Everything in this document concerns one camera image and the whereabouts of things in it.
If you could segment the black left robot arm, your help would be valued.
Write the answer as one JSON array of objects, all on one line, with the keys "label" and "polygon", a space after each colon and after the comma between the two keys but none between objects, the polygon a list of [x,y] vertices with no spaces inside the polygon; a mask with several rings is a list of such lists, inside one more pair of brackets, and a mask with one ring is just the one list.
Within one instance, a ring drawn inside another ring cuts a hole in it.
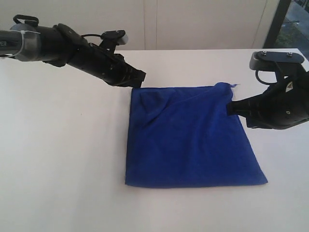
[{"label": "black left robot arm", "polygon": [[11,30],[1,30],[0,56],[21,62],[42,61],[55,67],[70,65],[114,87],[139,88],[146,77],[122,55],[89,43],[64,24],[48,28],[20,23]]}]

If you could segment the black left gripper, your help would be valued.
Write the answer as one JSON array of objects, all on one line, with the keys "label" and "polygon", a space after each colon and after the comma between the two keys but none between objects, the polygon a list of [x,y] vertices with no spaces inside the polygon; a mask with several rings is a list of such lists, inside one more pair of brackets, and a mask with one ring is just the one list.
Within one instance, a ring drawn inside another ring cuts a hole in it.
[{"label": "black left gripper", "polygon": [[140,88],[146,73],[92,43],[79,47],[68,65],[95,76],[110,86]]}]

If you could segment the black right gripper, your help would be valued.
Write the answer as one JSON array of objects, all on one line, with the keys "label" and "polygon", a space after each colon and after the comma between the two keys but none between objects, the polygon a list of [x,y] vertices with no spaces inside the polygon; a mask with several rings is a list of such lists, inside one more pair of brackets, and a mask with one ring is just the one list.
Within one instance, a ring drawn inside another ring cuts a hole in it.
[{"label": "black right gripper", "polygon": [[275,72],[276,82],[262,93],[226,105],[228,116],[246,118],[248,128],[285,130],[309,120],[309,72]]}]

